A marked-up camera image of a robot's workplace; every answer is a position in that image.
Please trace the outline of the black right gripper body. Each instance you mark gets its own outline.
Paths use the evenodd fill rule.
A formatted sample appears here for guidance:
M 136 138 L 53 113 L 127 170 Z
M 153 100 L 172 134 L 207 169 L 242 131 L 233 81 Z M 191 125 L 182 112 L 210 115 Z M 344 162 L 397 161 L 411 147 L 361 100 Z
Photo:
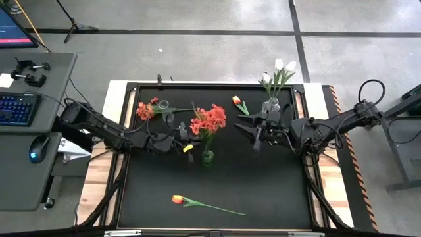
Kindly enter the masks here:
M 274 145 L 282 145 L 293 150 L 292 142 L 289 137 L 289 128 L 285 125 L 282 118 L 282 112 L 266 112 L 267 118 L 255 126 L 259 129 L 259 135 L 254 142 L 254 150 L 259 152 L 264 141 Z

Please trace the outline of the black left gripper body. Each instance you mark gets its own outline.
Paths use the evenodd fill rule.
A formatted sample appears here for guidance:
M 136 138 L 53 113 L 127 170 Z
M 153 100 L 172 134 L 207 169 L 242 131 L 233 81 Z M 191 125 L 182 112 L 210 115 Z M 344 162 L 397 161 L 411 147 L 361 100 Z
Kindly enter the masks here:
M 181 142 L 176 139 L 175 136 L 169 134 L 152 134 L 149 136 L 149 141 L 147 142 L 147 150 L 154 153 L 155 155 L 164 155 L 171 152 L 183 153 L 182 148 L 188 143 Z M 194 156 L 191 153 L 191 150 L 186 153 L 188 162 L 194 162 Z

